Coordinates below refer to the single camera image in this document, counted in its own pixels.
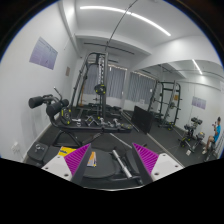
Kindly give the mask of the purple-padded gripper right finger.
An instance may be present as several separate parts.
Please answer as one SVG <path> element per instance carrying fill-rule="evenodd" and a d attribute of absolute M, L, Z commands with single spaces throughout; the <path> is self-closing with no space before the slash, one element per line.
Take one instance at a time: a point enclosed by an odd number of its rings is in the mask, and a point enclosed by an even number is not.
<path fill-rule="evenodd" d="M 183 169 L 183 166 L 166 153 L 157 154 L 139 144 L 133 144 L 133 157 L 144 185 Z"/>

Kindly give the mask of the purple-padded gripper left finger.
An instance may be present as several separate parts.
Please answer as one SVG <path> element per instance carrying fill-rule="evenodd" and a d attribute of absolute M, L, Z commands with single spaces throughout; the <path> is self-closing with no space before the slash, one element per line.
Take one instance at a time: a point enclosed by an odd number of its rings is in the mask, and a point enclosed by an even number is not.
<path fill-rule="evenodd" d="M 90 144 L 75 149 L 75 151 L 65 157 L 59 156 L 57 153 L 42 169 L 79 185 L 87 168 L 91 153 L 92 148 Z"/>

